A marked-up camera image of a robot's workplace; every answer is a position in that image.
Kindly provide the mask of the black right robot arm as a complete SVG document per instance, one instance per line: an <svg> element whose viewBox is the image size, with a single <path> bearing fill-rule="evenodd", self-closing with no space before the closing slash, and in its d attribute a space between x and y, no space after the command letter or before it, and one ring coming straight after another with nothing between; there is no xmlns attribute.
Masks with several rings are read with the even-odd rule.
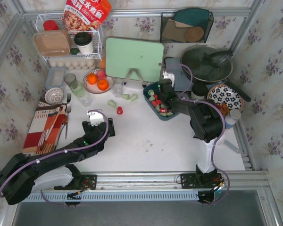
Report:
<svg viewBox="0 0 283 226"><path fill-rule="evenodd" d="M200 142L200 158L193 175L196 183L202 186L212 182L217 177L213 159L216 143L225 131L224 117L211 100L191 100L177 95L170 79L160 80L158 88L167 109L190 116L193 138Z"/></svg>

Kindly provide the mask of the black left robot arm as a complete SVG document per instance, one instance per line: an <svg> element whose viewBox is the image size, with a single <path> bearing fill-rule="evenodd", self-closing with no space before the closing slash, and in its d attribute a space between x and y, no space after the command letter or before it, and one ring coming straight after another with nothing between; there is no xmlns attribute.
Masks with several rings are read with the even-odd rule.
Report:
<svg viewBox="0 0 283 226"><path fill-rule="evenodd" d="M112 118L98 126L84 121L82 126L84 135L60 149L39 155L15 154L0 171L0 198L5 198L9 205L18 204L30 195L38 178L97 155L104 149L105 141L115 136Z"/></svg>

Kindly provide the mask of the teal plastic storage basket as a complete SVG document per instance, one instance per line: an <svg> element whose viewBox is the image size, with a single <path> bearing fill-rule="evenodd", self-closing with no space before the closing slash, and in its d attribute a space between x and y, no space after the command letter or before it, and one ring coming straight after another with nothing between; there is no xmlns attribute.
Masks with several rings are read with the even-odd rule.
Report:
<svg viewBox="0 0 283 226"><path fill-rule="evenodd" d="M168 121L168 120L170 120L170 119L172 119L172 118L174 118L174 117L176 117L176 116L179 115L179 113L175 113L175 112L172 112L172 111L170 111L170 110L168 110L168 112L172 112L172 113L173 113L172 116L163 117L163 116L159 115L160 112L157 112L157 111L155 110L155 107L154 107L154 106L151 104L151 102L149 101L150 95L148 94L148 91L149 91L150 89L154 90L155 94L158 95L158 99L161 100L160 97L159 97L158 82L154 82L154 83L152 83L152 84L146 86L146 88L143 89L143 92L142 92L142 93L143 93L143 96L144 96L144 99L145 99L146 103L150 106L150 108L152 109L152 111L156 114L156 116L157 116L160 120L162 120L162 121ZM163 105L163 103L160 105L160 108L165 108L165 109L166 109L166 107Z"/></svg>

